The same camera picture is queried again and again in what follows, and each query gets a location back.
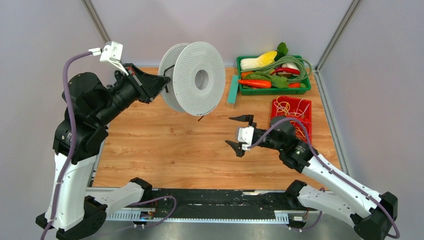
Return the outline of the white perforated cable spool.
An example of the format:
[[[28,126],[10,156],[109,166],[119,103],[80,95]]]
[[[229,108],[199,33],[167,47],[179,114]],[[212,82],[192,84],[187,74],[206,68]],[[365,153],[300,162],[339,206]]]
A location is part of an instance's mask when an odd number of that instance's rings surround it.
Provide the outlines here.
[[[201,117],[219,104],[226,86],[224,61],[210,43],[178,43],[162,57],[158,74],[171,81],[161,91],[174,111]]]

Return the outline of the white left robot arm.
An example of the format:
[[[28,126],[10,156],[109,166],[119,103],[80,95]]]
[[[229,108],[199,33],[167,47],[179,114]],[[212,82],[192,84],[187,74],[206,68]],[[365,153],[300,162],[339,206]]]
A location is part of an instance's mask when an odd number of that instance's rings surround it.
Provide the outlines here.
[[[42,228],[56,229],[59,240],[92,236],[111,214],[135,203],[145,208],[153,201],[152,185],[138,177],[99,196],[86,193],[109,123],[136,101],[151,103],[171,82],[169,76],[146,73],[131,63],[124,69],[126,73],[115,72],[112,85],[103,85],[92,72],[64,81],[67,109],[54,134],[52,198],[35,220]]]

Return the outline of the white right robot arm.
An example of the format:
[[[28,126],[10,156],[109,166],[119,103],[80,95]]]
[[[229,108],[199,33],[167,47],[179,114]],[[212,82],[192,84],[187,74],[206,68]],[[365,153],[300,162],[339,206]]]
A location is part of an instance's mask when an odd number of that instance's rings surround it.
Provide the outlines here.
[[[380,193],[356,181],[319,153],[308,136],[305,140],[298,138],[294,122],[306,131],[300,120],[277,116],[267,130],[258,128],[251,114],[231,120],[247,123],[246,127],[236,131],[236,141],[226,141],[237,157],[243,157],[255,147],[278,151],[278,157],[286,167],[316,180],[331,191],[323,192],[295,180],[286,189],[285,203],[289,208],[296,210],[304,206],[327,213],[351,226],[363,240],[400,238],[396,225],[398,198],[389,191]]]

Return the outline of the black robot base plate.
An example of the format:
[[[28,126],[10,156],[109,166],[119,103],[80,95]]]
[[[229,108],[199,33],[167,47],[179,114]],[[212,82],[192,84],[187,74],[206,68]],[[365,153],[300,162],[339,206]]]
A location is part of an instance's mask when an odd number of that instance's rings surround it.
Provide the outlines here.
[[[137,225],[173,222],[305,223],[311,210],[283,190],[178,189],[152,190],[153,202],[133,206]]]

